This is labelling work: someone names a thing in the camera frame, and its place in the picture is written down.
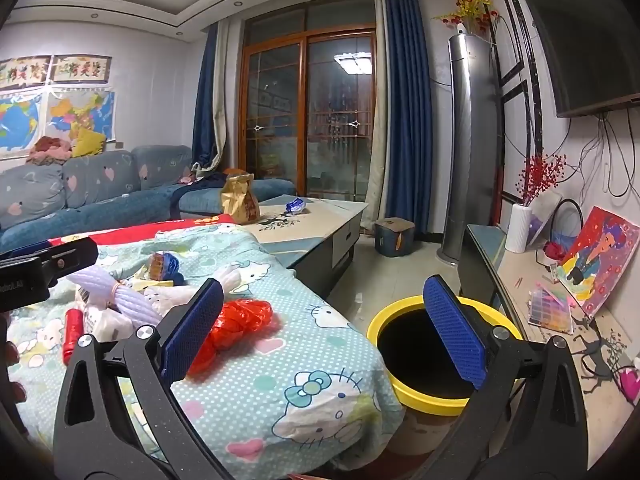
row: hello kitty blanket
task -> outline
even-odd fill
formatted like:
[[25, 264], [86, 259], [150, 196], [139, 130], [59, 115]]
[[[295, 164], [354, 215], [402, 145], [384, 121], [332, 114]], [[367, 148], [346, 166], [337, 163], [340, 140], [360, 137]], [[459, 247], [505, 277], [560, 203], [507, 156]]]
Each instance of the hello kitty blanket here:
[[[218, 354], [204, 382], [172, 386], [194, 428], [236, 479], [277, 479], [327, 461], [352, 469], [382, 452], [403, 416], [382, 357], [252, 234], [225, 223], [157, 232], [150, 240], [100, 246], [98, 264], [130, 276], [155, 251], [171, 251], [191, 285], [233, 264], [242, 277], [233, 293], [273, 307], [271, 326]], [[74, 286], [62, 279], [49, 300], [12, 312], [8, 333], [20, 351], [10, 379], [27, 391], [20, 416], [34, 443], [49, 449], [65, 373], [63, 320], [72, 306]], [[145, 449], [159, 453], [130, 382], [120, 386]]]

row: blue sofa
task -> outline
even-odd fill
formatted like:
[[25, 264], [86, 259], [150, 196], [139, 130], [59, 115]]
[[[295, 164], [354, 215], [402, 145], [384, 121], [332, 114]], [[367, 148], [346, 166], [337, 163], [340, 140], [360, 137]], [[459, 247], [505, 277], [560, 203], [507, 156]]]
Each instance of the blue sofa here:
[[[63, 166], [25, 164], [0, 173], [0, 252], [87, 231], [170, 219], [176, 184], [191, 167], [187, 146], [139, 146], [72, 158]], [[255, 180], [259, 202], [295, 194], [287, 180]], [[222, 212], [219, 189], [185, 194], [189, 215]]]

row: yellow pillow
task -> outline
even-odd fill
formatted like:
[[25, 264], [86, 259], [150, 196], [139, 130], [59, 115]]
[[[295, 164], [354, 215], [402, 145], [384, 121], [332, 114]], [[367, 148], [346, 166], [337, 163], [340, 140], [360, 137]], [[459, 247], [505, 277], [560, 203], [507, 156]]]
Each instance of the yellow pillow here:
[[76, 145], [71, 149], [71, 156], [98, 155], [107, 137], [98, 132], [80, 128]]

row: television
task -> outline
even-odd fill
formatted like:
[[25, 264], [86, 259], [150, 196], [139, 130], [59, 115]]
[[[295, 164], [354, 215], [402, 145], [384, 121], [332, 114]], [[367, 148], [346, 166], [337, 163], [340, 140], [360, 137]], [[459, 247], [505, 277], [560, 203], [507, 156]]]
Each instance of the television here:
[[640, 0], [526, 2], [559, 117], [640, 104]]

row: red bottle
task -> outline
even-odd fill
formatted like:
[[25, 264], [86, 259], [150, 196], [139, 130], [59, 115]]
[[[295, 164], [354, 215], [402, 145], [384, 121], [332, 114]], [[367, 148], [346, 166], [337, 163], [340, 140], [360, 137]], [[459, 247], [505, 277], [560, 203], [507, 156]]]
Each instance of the red bottle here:
[[65, 314], [65, 343], [62, 345], [62, 362], [69, 364], [71, 354], [74, 352], [76, 343], [84, 333], [84, 323], [82, 318], [84, 313], [77, 308], [70, 308]]

